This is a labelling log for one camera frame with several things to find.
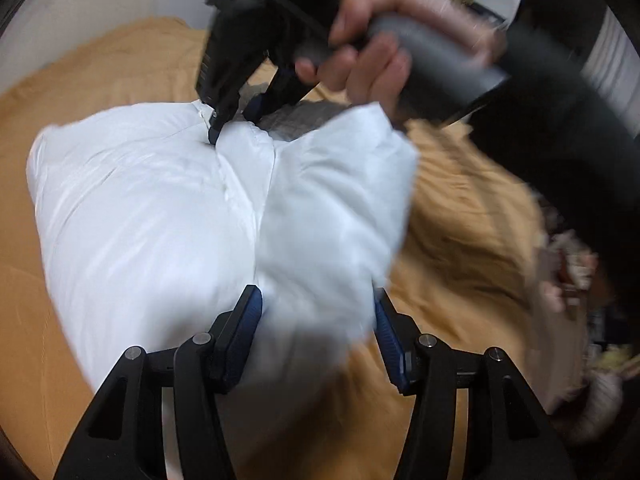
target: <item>pillow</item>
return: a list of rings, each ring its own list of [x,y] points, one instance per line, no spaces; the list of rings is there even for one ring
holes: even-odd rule
[[[220,397],[233,460],[313,400],[373,323],[402,243],[417,153],[378,105],[291,142],[211,108],[139,104],[49,126],[28,160],[47,289],[96,390],[129,346],[178,346],[244,286],[264,314]]]

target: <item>handle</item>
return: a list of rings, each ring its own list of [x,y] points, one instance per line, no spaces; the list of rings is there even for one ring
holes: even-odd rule
[[[497,66],[482,67],[462,47],[436,30],[396,13],[372,20],[366,41],[391,32],[412,56],[412,72],[401,94],[401,105],[434,123],[451,123],[476,110],[508,80]],[[316,66],[334,50],[318,40],[303,43],[294,56]]]

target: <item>white fabric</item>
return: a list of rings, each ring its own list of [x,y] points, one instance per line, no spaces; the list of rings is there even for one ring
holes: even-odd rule
[[[399,249],[417,154],[378,105],[291,142],[210,108],[140,104],[49,126],[28,160],[47,288],[96,390],[129,346],[178,346],[244,286],[264,314],[220,397],[242,460],[309,403],[373,322]]]

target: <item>blue gripper pad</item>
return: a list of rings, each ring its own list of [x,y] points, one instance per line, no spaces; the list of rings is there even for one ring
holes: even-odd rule
[[[257,286],[247,285],[214,346],[219,393],[228,393],[240,382],[261,317],[262,293]]]
[[[404,351],[390,319],[392,313],[388,311],[388,306],[387,309],[385,309],[383,305],[383,301],[389,304],[391,302],[384,290],[382,293],[376,291],[374,301],[376,309],[376,328],[374,332],[376,334],[378,348],[380,348],[380,353],[382,354],[382,360],[385,363],[386,374],[391,383],[398,388],[398,392],[404,394],[410,386],[404,366]]]

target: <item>person's arm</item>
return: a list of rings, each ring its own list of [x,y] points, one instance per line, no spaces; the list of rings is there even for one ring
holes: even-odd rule
[[[507,38],[510,86],[472,115],[470,138],[600,255],[640,335],[640,150],[562,47],[517,24]]]

